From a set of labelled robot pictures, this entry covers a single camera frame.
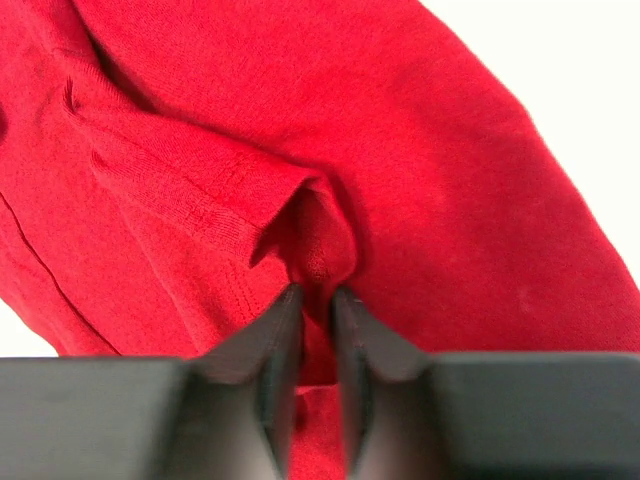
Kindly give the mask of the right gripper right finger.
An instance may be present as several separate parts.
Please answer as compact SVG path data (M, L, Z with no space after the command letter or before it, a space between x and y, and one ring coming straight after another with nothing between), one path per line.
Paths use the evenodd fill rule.
M429 354L345 289L332 326L351 479L639 475L635 354Z

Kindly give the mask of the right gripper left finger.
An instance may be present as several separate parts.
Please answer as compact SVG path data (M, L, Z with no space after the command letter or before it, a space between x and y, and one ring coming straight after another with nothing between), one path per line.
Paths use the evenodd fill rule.
M302 292L206 355L5 358L5 479L284 479Z

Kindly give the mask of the dark red t-shirt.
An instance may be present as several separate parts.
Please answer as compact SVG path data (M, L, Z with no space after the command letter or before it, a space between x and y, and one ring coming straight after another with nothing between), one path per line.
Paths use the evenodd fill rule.
M430 351L639 347L519 101L416 1L5 1L1 297L62 355L194 357L304 288L292 475L344 475L328 302Z

